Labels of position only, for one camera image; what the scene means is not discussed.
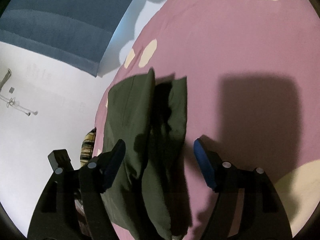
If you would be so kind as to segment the yellow black striped cloth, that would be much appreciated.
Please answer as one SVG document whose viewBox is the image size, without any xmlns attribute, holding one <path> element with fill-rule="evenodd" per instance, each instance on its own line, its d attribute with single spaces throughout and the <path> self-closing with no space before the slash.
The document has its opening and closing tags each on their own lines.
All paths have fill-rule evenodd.
<svg viewBox="0 0 320 240">
<path fill-rule="evenodd" d="M 81 152 L 80 152 L 81 167 L 85 166 L 92 159 L 96 133 L 97 133 L 97 129 L 94 128 L 89 133 L 87 133 L 84 137 L 84 140 L 81 145 Z"/>
</svg>

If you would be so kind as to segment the dark green jacket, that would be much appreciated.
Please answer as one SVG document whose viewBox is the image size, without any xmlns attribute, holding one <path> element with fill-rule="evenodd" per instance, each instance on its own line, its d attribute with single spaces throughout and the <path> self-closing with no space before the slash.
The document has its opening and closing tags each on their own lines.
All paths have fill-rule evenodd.
<svg viewBox="0 0 320 240">
<path fill-rule="evenodd" d="M 153 69 L 108 93 L 103 150 L 118 140 L 126 153 L 102 194 L 110 220 L 134 239 L 182 239 L 191 223 L 184 177 L 187 80 L 157 79 Z"/>
</svg>

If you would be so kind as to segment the pink bedsheet with cream dots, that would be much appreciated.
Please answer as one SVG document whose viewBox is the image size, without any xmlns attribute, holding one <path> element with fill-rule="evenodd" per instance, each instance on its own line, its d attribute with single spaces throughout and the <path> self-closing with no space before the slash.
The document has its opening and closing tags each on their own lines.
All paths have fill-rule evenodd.
<svg viewBox="0 0 320 240">
<path fill-rule="evenodd" d="M 318 214 L 319 17 L 309 0 L 168 0 L 114 82 L 187 77 L 188 143 L 197 138 L 276 184 L 294 235 Z"/>
</svg>

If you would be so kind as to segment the blue curtain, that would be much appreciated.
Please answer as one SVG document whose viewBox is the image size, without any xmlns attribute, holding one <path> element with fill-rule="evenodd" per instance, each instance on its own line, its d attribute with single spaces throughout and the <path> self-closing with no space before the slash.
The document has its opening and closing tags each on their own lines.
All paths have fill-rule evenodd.
<svg viewBox="0 0 320 240">
<path fill-rule="evenodd" d="M 11 0 L 1 41 L 70 64 L 92 76 L 132 0 Z"/>
</svg>

